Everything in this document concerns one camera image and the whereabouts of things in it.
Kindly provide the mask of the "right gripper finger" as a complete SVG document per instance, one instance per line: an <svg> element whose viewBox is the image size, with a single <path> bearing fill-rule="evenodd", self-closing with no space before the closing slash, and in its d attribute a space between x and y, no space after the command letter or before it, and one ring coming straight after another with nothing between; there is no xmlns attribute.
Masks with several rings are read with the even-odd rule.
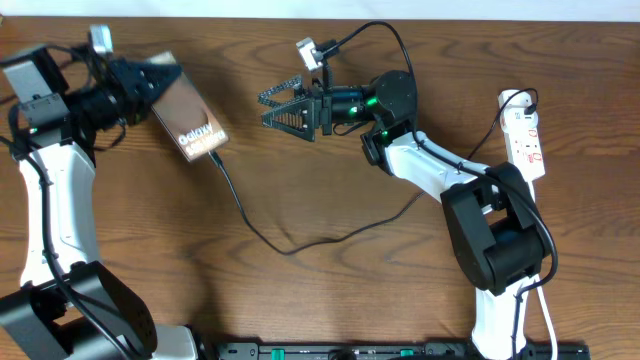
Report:
<svg viewBox="0 0 640 360"><path fill-rule="evenodd" d="M311 98L292 100L261 115L262 125L300 139L315 141L315 104Z"/></svg>
<svg viewBox="0 0 640 360"><path fill-rule="evenodd" d="M261 105L265 106L281 106L287 102L296 99L302 92L303 77L301 75L295 75L292 78L283 81L280 84L272 86L257 95L257 101ZM275 99L275 96L289 91L290 97L280 102Z"/></svg>

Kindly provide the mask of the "Galaxy S25 Ultra smartphone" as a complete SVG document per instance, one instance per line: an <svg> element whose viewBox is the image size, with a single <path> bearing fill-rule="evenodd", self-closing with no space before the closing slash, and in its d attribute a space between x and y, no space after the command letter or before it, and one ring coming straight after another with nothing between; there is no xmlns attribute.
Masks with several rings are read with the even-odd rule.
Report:
<svg viewBox="0 0 640 360"><path fill-rule="evenodd" d="M218 114L185 71L153 104L152 109L188 162L215 151L230 140Z"/></svg>

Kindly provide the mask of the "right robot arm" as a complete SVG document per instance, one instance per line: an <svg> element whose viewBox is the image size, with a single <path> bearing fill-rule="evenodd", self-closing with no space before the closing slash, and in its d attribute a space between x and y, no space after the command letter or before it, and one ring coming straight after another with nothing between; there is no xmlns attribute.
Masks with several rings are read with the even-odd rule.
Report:
<svg viewBox="0 0 640 360"><path fill-rule="evenodd" d="M459 157L417 130L417 88L411 73L388 71L367 85L306 87L295 76L258 97L264 126L314 141L316 130L370 124L362 134L368 162L406 180L442 206L454 255L476 292L471 343L484 359L523 356L524 307L540 288L545 258L557 250L522 170Z"/></svg>

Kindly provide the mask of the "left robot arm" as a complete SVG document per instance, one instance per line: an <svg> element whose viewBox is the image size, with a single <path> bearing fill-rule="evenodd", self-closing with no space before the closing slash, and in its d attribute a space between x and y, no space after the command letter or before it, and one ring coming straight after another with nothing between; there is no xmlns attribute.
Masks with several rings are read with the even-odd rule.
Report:
<svg viewBox="0 0 640 360"><path fill-rule="evenodd" d="M139 123L181 76L174 63L69 50L87 82L71 90L42 44L1 62L17 96L5 143L28 196L28 250L1 325L31 359L197 359L187 326L158 325L144 301L102 262L93 215L96 135Z"/></svg>

